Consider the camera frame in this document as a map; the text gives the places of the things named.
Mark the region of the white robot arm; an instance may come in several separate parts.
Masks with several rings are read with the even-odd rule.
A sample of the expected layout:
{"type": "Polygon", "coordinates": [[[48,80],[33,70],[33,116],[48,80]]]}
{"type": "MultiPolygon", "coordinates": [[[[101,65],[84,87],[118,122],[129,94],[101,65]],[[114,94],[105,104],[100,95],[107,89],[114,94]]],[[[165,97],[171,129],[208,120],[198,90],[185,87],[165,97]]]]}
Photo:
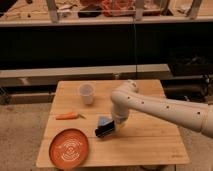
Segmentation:
{"type": "Polygon", "coordinates": [[[111,102],[112,121],[95,130],[99,138],[119,130],[127,121],[130,109],[213,138],[213,105],[142,95],[133,80],[126,80],[113,89],[111,102]]]}

